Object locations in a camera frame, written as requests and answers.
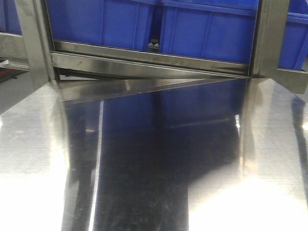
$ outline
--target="blue storage bin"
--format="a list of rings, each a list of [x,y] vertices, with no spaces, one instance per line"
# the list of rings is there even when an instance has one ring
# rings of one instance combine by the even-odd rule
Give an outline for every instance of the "blue storage bin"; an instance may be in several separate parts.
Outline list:
[[[157,0],[47,0],[58,40],[146,50]]]
[[[202,4],[162,1],[160,52],[248,64],[257,1],[191,1]],[[302,68],[308,54],[306,14],[308,4],[305,0],[291,0],[279,67]]]
[[[21,34],[14,0],[0,0],[0,28],[2,32]]]

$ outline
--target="metal shelving unit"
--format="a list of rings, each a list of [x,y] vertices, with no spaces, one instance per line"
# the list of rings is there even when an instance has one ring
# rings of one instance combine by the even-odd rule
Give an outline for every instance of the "metal shelving unit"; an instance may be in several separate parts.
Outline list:
[[[200,79],[269,77],[294,93],[304,93],[308,73],[278,69],[290,0],[260,0],[249,65],[155,52],[56,41],[45,0],[15,0],[22,36],[0,33],[0,67],[30,70],[35,88],[59,73],[121,79]]]

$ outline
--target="scratched metal surface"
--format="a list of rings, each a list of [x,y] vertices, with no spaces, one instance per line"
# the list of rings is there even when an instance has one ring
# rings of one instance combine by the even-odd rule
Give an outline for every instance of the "scratched metal surface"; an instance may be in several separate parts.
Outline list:
[[[307,230],[308,108],[247,89],[76,103],[45,85],[0,115],[0,230]]]

